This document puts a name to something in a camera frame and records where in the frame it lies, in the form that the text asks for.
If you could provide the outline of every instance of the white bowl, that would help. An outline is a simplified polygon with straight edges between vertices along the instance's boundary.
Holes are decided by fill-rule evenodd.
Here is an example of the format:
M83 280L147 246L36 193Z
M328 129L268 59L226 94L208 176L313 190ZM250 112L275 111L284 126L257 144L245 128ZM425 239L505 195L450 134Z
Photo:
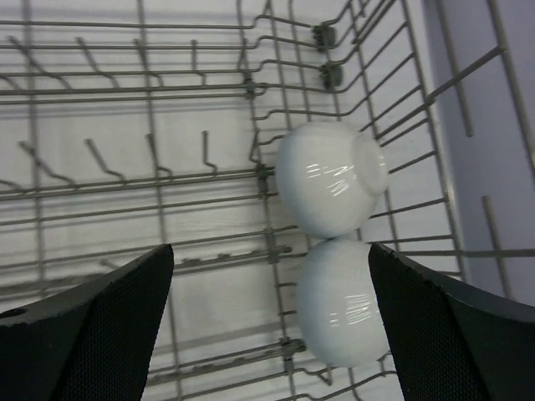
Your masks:
M323 363L353 368L388 352L368 265L369 245L336 239L305 257L297 287L303 340Z
M359 228L373 213L387 178L377 143L342 123L301 125L278 148L281 202L299 227L317 238Z

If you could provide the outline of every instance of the wire basket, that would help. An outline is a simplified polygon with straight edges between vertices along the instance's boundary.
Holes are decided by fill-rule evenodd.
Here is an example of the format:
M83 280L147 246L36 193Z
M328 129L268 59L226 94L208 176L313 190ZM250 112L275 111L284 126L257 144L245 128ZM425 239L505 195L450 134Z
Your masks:
M491 289L514 297L507 264L535 250L502 241L484 191L476 211L456 203L462 172L433 116L444 94L470 139L478 120L463 85L499 60L531 190L532 136L500 13L479 2L495 43L463 65L443 0L429 3L447 70L433 90L407 0L348 0L334 15L332 2L299 0L2 6L3 309L168 242L176 272L144 398L401 399L389 354L340 369L306 352L293 290L316 241L281 207L273 166L299 124L357 127L391 176L357 235L469 282L495 275ZM471 212L482 220L459 224Z

